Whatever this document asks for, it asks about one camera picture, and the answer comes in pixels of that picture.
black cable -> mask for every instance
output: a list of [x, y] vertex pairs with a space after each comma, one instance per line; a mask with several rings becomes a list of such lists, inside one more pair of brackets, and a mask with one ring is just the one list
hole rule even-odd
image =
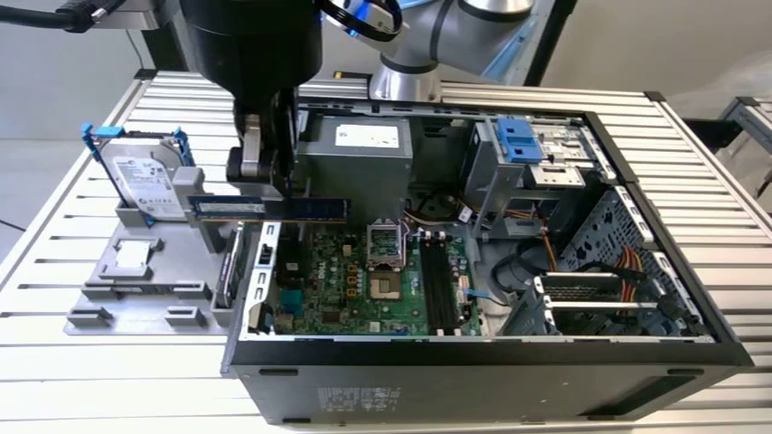
[[113, 12], [116, 12], [116, 10], [118, 10], [120, 6], [124, 3], [125, 3], [125, 0], [112, 0], [112, 1], [106, 2], [101, 8], [105, 11], [108, 11], [108, 14], [112, 14]]
[[17, 226], [16, 224], [6, 222], [5, 220], [1, 220], [1, 219], [0, 219], [0, 224], [4, 224], [8, 228], [16, 229], [17, 231], [22, 231], [22, 232], [26, 231], [26, 228], [22, 228], [20, 226]]
[[512, 307], [512, 305], [509, 303], [504, 303], [501, 301], [498, 301], [494, 296], [490, 294], [488, 296], [480, 297], [480, 296], [473, 296], [473, 295], [466, 295], [466, 297], [469, 298], [482, 298], [485, 300], [488, 300], [490, 303], [493, 303], [494, 305], [498, 305], [501, 307]]
[[592, 261], [584, 264], [581, 267], [574, 269], [576, 273], [581, 273], [588, 271], [589, 269], [598, 269], [605, 273], [612, 273], [618, 276], [621, 279], [626, 280], [633, 286], [637, 285], [640, 282], [645, 281], [648, 276], [646, 273], [636, 271], [633, 269], [620, 269], [617, 267], [612, 267], [605, 262]]
[[129, 33], [128, 30], [125, 31], [125, 35], [129, 38], [129, 44], [132, 45], [133, 52], [136, 53], [136, 59], [140, 61], [140, 68], [144, 69], [145, 68], [145, 62], [142, 61], [142, 55], [140, 54], [140, 51], [136, 48], [136, 44], [133, 43], [132, 34]]
[[52, 12], [0, 6], [0, 23], [24, 25], [41, 29], [68, 30], [74, 26], [74, 19], [68, 14], [54, 14]]
[[353, 30], [356, 33], [361, 34], [361, 36], [373, 41], [390, 42], [397, 37], [398, 32], [401, 32], [401, 7], [398, 6], [397, 0], [382, 0], [377, 5], [382, 6], [385, 11], [390, 13], [394, 25], [394, 29], [390, 32], [380, 30], [377, 27], [373, 27], [360, 20], [356, 16], [349, 14], [345, 9], [337, 6], [332, 0], [321, 1], [322, 12], [342, 24], [346, 29]]

slotted metal table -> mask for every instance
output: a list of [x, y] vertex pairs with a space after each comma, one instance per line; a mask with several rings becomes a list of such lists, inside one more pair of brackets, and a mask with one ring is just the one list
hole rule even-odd
[[[313, 81], [309, 96], [365, 98], [364, 80]], [[772, 221], [665, 102], [642, 93], [445, 83], [449, 104], [597, 112], [664, 223], [753, 357], [756, 368], [637, 422], [316, 427], [381, 432], [694, 432], [772, 430]], [[136, 79], [106, 125], [190, 135], [212, 193], [233, 191], [229, 94], [200, 76]], [[68, 336], [118, 219], [116, 194], [84, 152], [0, 267], [0, 432], [232, 432], [268, 427], [241, 382], [218, 374], [224, 336]]]

white label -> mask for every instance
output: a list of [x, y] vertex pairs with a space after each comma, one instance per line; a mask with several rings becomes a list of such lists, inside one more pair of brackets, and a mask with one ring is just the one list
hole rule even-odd
[[472, 218], [472, 208], [464, 206], [461, 212], [458, 213], [458, 220], [464, 223], [468, 223], [470, 218]]
[[400, 387], [320, 387], [318, 403], [322, 411], [396, 411]]
[[340, 125], [336, 146], [398, 148], [398, 128], [384, 125]]
[[184, 218], [182, 206], [170, 187], [164, 165], [152, 158], [116, 156], [112, 164], [136, 207], [158, 220]]
[[265, 212], [262, 203], [200, 203], [197, 209], [201, 212]]

black wire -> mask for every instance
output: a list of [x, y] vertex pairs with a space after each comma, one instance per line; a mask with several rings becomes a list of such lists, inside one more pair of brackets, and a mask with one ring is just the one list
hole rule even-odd
[[502, 307], [512, 307], [512, 305], [509, 303], [504, 303], [500, 302], [494, 296], [490, 294], [489, 297], [478, 297], [478, 296], [468, 296], [469, 298], [482, 298], [485, 300], [489, 300], [490, 303], [493, 303], [494, 305], [502, 306]]
[[26, 231], [26, 228], [22, 228], [21, 226], [17, 226], [16, 224], [6, 222], [5, 220], [1, 220], [1, 219], [0, 219], [0, 224], [4, 224], [8, 228], [13, 228], [17, 231], [22, 231], [22, 232]]
[[138, 49], [136, 48], [136, 44], [133, 43], [133, 38], [132, 38], [132, 34], [129, 33], [129, 31], [125, 31], [125, 35], [129, 38], [129, 43], [132, 44], [132, 48], [133, 48], [133, 52], [136, 53], [136, 58], [140, 61], [140, 68], [144, 69], [145, 68], [145, 62], [142, 61], [142, 55], [140, 54]]
[[112, 0], [110, 2], [108, 2], [104, 6], [102, 9], [105, 11], [108, 11], [108, 14], [112, 14], [113, 12], [116, 12], [116, 10], [120, 8], [120, 6], [125, 3], [125, 0]]
[[17, 7], [0, 6], [0, 23], [25, 25], [41, 29], [70, 29], [74, 26], [72, 16], [40, 12]]
[[612, 273], [624, 280], [626, 280], [633, 285], [638, 284], [641, 281], [645, 281], [648, 277], [646, 274], [640, 271], [636, 271], [633, 269], [620, 269], [598, 261], [588, 262], [581, 267], [574, 269], [574, 272], [581, 273], [584, 271], [588, 271], [589, 269], [600, 269], [605, 273]]

orange wire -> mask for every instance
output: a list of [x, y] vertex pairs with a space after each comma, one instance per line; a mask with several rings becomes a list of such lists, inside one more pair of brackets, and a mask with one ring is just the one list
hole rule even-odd
[[550, 238], [546, 234], [546, 219], [541, 219], [541, 240], [544, 241], [544, 248], [549, 257], [550, 271], [557, 271], [557, 260], [554, 260], [554, 251], [552, 250]]
[[[620, 268], [626, 269], [629, 267], [629, 257], [628, 257], [628, 247], [624, 246], [622, 247], [622, 262], [620, 265]], [[626, 296], [628, 296], [628, 292], [629, 292], [629, 288], [626, 287], [626, 282], [622, 280], [622, 294], [621, 294], [621, 301], [625, 302], [626, 301]]]

